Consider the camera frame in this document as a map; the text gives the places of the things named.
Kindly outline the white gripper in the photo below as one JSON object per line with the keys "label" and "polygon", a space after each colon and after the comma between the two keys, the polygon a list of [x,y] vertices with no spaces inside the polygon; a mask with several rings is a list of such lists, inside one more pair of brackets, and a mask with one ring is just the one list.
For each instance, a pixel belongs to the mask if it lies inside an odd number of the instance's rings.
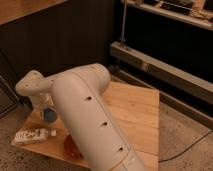
{"label": "white gripper", "polygon": [[46,108],[53,109],[53,102],[48,93],[40,93],[38,95],[30,96],[33,109],[40,114],[40,118],[44,120],[44,110]]}

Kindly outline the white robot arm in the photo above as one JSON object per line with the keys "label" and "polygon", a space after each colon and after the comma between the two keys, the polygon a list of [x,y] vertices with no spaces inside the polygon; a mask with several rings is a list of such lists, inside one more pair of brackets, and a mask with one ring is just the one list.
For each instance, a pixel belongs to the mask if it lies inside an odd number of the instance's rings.
{"label": "white robot arm", "polygon": [[93,171],[146,171],[146,166],[113,119],[101,94],[110,73],[99,63],[48,77],[32,70],[15,86],[33,106],[52,106]]}

